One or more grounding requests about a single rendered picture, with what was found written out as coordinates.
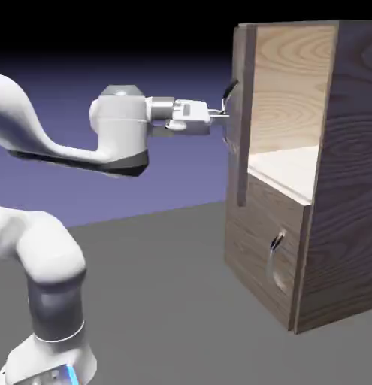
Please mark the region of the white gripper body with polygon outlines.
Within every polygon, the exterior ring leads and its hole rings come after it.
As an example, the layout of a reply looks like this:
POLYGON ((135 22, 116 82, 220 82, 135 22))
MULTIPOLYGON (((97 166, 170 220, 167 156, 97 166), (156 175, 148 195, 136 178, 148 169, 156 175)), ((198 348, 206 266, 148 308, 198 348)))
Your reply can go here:
POLYGON ((184 135, 208 135, 210 115, 207 103, 176 99, 172 111, 172 131, 184 135))

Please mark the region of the dark wood cabinet door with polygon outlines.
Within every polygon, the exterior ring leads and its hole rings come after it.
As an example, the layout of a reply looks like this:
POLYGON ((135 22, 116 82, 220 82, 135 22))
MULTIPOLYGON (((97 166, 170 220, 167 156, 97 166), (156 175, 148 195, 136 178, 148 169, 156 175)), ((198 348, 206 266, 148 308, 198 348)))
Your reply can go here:
POLYGON ((227 202, 230 207, 246 204, 256 31, 253 24, 240 24, 234 30, 232 79, 237 85, 228 101, 230 120, 227 131, 227 202))
POLYGON ((289 331, 294 327, 298 287, 307 237, 311 203, 290 197, 249 175, 246 204, 227 207, 225 219, 225 261, 239 281, 289 331), (265 267, 270 243, 286 230, 277 248, 275 270, 287 286, 285 295, 267 282, 265 267))

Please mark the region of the dark wood cabinet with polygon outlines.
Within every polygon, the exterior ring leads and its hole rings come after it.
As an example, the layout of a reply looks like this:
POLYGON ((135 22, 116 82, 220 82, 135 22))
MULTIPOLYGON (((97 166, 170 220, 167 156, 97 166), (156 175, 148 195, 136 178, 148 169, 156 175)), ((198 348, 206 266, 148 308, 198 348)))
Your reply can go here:
POLYGON ((247 177, 311 203, 297 334, 372 309, 372 20, 256 26, 247 177))

